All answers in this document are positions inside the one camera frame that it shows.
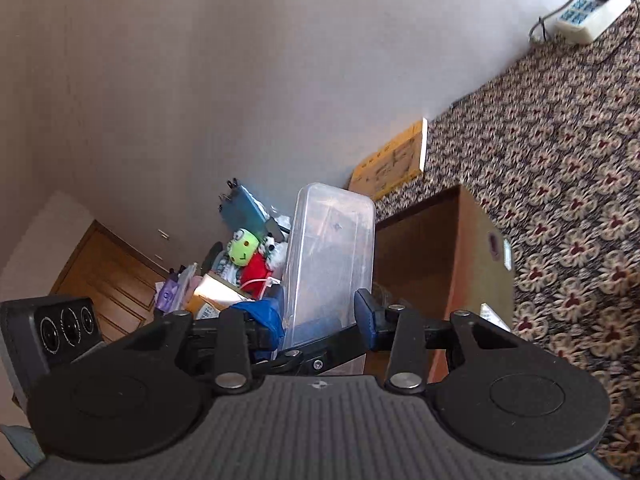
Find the white dog plush toy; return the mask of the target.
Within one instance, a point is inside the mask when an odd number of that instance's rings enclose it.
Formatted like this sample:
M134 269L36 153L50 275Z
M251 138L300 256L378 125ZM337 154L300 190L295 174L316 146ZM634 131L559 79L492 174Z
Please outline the white dog plush toy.
M282 278L286 263L286 254L288 253L288 243L277 242L276 239L268 233L262 242L264 246L264 258L267 269L274 278Z

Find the floral patterned tablecloth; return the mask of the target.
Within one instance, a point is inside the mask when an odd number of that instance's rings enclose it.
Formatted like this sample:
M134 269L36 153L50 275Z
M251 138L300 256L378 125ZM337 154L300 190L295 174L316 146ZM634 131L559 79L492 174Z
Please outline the floral patterned tablecloth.
M430 127L387 218L461 184L510 240L512 328L611 401L598 455L639 474L639 11L594 44L537 44Z

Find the green frog plush toy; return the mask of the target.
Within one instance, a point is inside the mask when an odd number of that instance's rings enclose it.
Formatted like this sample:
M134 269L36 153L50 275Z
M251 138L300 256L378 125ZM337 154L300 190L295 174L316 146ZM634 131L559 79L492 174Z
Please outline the green frog plush toy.
M258 238L252 232L239 229L233 233L227 248L229 260L236 267L239 289L253 299L262 298L271 276L259 246Z

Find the clear plastic case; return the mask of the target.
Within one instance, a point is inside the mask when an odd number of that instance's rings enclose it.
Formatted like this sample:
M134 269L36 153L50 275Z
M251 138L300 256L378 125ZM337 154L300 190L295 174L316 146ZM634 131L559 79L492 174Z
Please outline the clear plastic case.
M375 210L366 196L322 183L297 196L283 274L281 350L302 352L295 375L356 375L364 346L354 298L372 287Z

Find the brown cardboard box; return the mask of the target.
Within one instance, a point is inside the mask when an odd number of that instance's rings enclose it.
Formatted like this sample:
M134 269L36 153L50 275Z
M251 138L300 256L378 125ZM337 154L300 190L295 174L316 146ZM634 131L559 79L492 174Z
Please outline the brown cardboard box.
M461 185L380 223L374 284L388 323L382 386L388 396L444 412L469 396L489 408L538 375L531 344L492 324L514 309L510 248Z

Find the wooden cabinet door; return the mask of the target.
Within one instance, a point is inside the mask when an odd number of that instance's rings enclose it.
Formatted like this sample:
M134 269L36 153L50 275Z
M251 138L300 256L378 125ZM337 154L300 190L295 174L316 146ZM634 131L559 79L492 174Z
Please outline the wooden cabinet door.
M155 285L165 278L164 269L93 221L51 292L90 298L103 339L112 342L153 321Z

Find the yellow book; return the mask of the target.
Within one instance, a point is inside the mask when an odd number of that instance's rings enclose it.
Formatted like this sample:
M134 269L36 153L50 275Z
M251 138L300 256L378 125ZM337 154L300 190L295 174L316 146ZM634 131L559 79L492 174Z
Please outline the yellow book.
M421 118L354 169L349 191L379 200L424 171L428 121Z

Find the white power strip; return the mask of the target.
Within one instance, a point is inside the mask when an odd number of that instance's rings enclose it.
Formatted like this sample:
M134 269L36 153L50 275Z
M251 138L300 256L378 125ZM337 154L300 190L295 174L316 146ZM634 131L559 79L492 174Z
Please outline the white power strip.
M631 0L575 0L554 24L571 44L593 44L627 10Z

